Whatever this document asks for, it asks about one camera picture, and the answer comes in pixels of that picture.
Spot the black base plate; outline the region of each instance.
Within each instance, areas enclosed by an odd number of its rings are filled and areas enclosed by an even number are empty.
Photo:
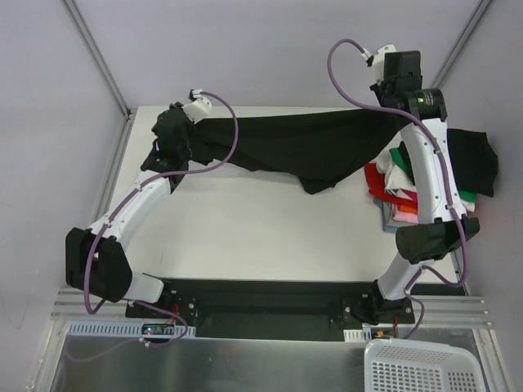
[[[177,309],[196,336],[293,341],[343,341],[344,329],[361,329],[346,312],[372,283],[273,282],[163,279],[158,307]],[[413,295],[464,295],[462,289],[418,284]],[[138,305],[129,318],[168,317]],[[414,323],[413,312],[399,313],[400,323]],[[383,323],[393,323],[393,316]]]

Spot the folded clothes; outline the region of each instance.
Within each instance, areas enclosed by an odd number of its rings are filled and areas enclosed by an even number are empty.
[[[376,163],[367,163],[364,166],[365,178],[369,185],[369,193],[375,198],[379,198],[384,202],[394,203],[397,205],[405,205],[412,208],[417,208],[418,204],[412,200],[405,198],[398,198],[385,192],[385,175],[378,172]]]
[[[484,132],[449,129],[447,131],[450,162],[458,190],[494,196],[494,180],[498,175],[498,156]],[[414,183],[410,157],[405,143],[399,151],[407,164],[407,174]]]
[[[412,212],[403,212],[396,205],[392,206],[392,210],[394,211],[394,220],[395,221],[405,222],[405,223],[414,223],[414,224],[418,223],[417,214],[413,214]]]
[[[403,171],[402,167],[404,166],[405,162],[401,154],[399,154],[399,149],[389,149],[387,152],[379,154],[376,158],[376,168],[385,175],[385,191],[398,198],[404,198],[417,203],[418,194],[416,193],[416,186]],[[463,206],[467,211],[475,211],[476,206],[474,202],[476,201],[476,194],[459,191],[459,197],[462,199]]]
[[[400,152],[400,149],[389,149],[389,153],[391,155],[392,162],[397,167],[399,167],[401,170],[403,170],[405,172],[405,174],[407,174],[407,176],[409,177],[409,182],[411,184],[414,184],[413,176],[411,177],[409,175],[409,173],[412,173],[412,168],[410,167],[410,163],[407,164],[403,160],[403,157],[402,157],[402,154]],[[473,192],[467,192],[466,190],[458,190],[458,192],[459,192],[459,197],[462,200],[464,200],[465,202],[470,202],[470,203],[475,203],[476,202],[477,194],[474,194]]]
[[[374,204],[382,209],[382,226],[383,231],[386,233],[395,233],[398,228],[403,226],[411,226],[411,223],[399,222],[394,220],[394,211],[392,210],[392,204],[384,203],[382,200],[375,198]]]

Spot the metal frame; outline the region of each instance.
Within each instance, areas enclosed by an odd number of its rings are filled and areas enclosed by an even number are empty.
[[[123,98],[122,92],[118,88],[118,84],[114,80],[113,74],[111,73],[109,66],[105,62],[104,56],[101,54],[100,48],[96,44],[94,37],[91,34],[91,30],[87,26],[85,19],[83,19],[82,12],[78,8],[78,5],[74,0],[61,0],[62,4],[67,11],[71,22],[78,31],[78,35],[82,39],[89,55],[91,56],[95,66],[100,71],[102,79],[104,79],[105,85],[109,89],[114,102],[122,112],[125,118],[128,118],[131,110],[129,109],[125,98]]]
[[[449,76],[450,71],[456,64],[459,56],[463,53],[465,47],[470,42],[472,35],[476,32],[481,21],[485,18],[486,12],[489,10],[492,3],[494,3],[494,0],[480,0],[477,3],[476,9],[463,27],[461,33],[458,35],[456,42],[450,49],[449,54],[445,57],[440,69],[436,72],[431,87],[441,88]]]
[[[100,75],[104,79],[105,85],[109,89],[124,119],[123,128],[120,131],[120,137],[115,146],[113,160],[105,179],[105,186],[94,214],[94,218],[96,219],[109,207],[119,168],[123,161],[127,141],[132,129],[134,117],[132,113],[136,112],[136,110],[131,110],[128,107],[76,2],[74,0],[61,0],[61,2],[86,46],[89,55],[100,71]],[[470,42],[472,35],[477,30],[480,22],[485,18],[486,12],[493,2],[494,0],[480,0],[478,2],[476,9],[436,73],[431,84],[433,87],[440,87],[446,80],[458,57]],[[461,270],[459,256],[454,255],[453,262],[456,273],[459,275]],[[427,307],[422,328],[448,327],[473,330],[476,344],[481,355],[482,367],[490,390],[492,392],[514,391],[514,387],[510,382],[505,364],[499,352],[498,342],[489,312],[485,308],[485,301],[482,298],[473,296],[418,296],[418,298],[423,300]],[[72,320],[104,320],[115,321],[122,324],[136,322],[136,319],[132,321],[123,320],[126,305],[127,303],[125,302],[106,304],[97,315],[90,316],[85,313],[85,309],[83,308],[83,294],[80,291],[72,288],[63,288],[60,290],[55,308],[51,314],[51,321],[47,325],[46,339],[40,349],[39,366],[35,368],[31,376],[28,391],[48,392],[50,390],[65,337]],[[414,310],[417,314],[417,304],[414,305]],[[157,320],[142,319],[141,321],[154,322]]]

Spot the white tabletop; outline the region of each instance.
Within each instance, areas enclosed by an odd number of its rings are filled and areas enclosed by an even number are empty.
[[[138,109],[113,204],[136,179],[154,139],[150,129],[165,109]],[[332,110],[235,107],[239,117]],[[216,106],[212,116],[230,115]],[[190,163],[190,169],[197,167]],[[186,176],[127,249],[134,270],[161,277],[345,282],[373,281],[395,254],[395,236],[382,231],[381,210],[368,193],[363,170],[309,195],[294,176],[231,164]],[[436,268],[455,279],[450,257]],[[439,282],[431,274],[420,281]]]

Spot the white laundry basket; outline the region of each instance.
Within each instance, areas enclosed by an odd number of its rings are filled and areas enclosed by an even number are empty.
[[[377,339],[365,349],[365,392],[485,392],[476,357],[438,343]]]

